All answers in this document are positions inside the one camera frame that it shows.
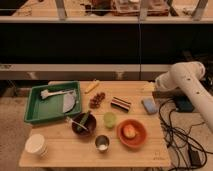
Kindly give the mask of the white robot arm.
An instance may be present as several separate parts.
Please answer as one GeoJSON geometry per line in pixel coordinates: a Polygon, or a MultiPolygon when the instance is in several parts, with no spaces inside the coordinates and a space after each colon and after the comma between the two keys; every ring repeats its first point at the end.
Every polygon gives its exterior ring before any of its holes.
{"type": "Polygon", "coordinates": [[[158,91],[180,88],[213,133],[213,96],[200,83],[205,71],[201,62],[179,62],[155,79],[155,87],[158,91]]]}

